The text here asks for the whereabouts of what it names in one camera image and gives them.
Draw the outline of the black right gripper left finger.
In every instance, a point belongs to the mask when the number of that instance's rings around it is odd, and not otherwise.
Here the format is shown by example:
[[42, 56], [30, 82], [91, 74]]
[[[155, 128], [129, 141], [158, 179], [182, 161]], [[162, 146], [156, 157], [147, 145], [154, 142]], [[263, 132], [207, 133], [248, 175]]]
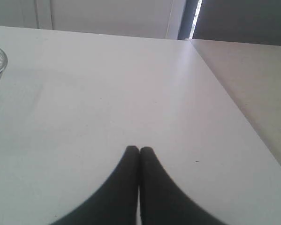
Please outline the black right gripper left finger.
[[139, 149], [128, 146], [99, 189], [54, 225], [135, 225], [139, 185]]

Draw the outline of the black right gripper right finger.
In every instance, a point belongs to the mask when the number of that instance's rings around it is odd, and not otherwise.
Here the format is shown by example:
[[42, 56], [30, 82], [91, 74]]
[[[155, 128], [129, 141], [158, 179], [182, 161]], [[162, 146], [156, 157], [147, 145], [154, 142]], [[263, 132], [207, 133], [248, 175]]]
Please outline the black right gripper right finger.
[[154, 150], [143, 147], [139, 160], [140, 216], [143, 225], [222, 225], [192, 201], [167, 174]]

